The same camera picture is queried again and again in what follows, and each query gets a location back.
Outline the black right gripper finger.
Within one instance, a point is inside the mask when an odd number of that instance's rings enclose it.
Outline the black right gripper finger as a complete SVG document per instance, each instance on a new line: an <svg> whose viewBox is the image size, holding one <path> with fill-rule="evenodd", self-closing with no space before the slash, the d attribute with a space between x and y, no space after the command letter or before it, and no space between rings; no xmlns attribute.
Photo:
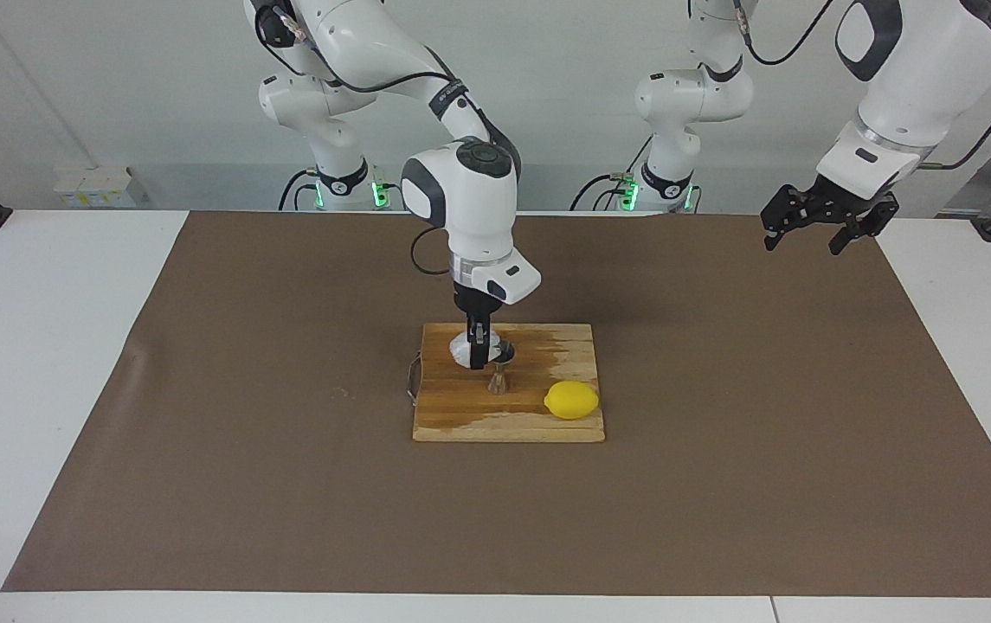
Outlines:
<svg viewBox="0 0 991 623"><path fill-rule="evenodd" d="M465 363L468 369L482 370L491 360L491 323L490 317L467 317L467 357Z"/></svg>

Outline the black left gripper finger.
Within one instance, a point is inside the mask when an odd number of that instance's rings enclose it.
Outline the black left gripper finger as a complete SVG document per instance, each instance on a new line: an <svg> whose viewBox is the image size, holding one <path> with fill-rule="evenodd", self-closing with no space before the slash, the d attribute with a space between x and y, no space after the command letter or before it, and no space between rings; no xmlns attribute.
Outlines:
<svg viewBox="0 0 991 623"><path fill-rule="evenodd" d="M868 209L841 209L843 228L828 243L830 253L840 255L853 241L864 237L876 237L893 220L900 208L895 195L883 195Z"/></svg>
<svg viewBox="0 0 991 623"><path fill-rule="evenodd" d="M810 194L789 184L781 186L773 194L760 212L765 232L764 246L767 251L775 251L785 234L810 225L807 213L808 200Z"/></svg>

